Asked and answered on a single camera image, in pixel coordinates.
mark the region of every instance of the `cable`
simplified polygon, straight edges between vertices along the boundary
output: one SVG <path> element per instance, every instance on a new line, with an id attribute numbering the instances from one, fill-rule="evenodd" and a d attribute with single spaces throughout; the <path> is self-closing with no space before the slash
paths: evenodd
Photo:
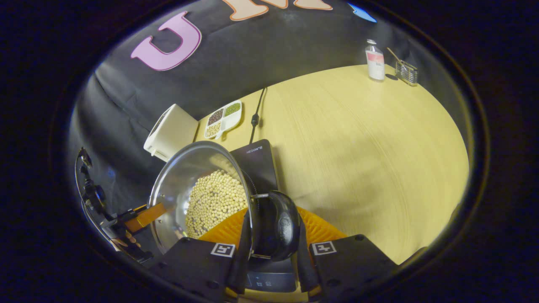
<path id="1" fill-rule="evenodd" d="M 253 143 L 254 128 L 258 125 L 258 119 L 259 119 L 258 109 L 260 108 L 260 103 L 262 102 L 262 96 L 264 95 L 264 92 L 266 90 L 267 90 L 267 87 L 264 87 L 262 89 L 262 93 L 260 94 L 260 99 L 258 100 L 257 112 L 251 118 L 251 125 L 253 126 L 253 131 L 251 132 L 251 139 L 249 140 L 249 144 Z"/>

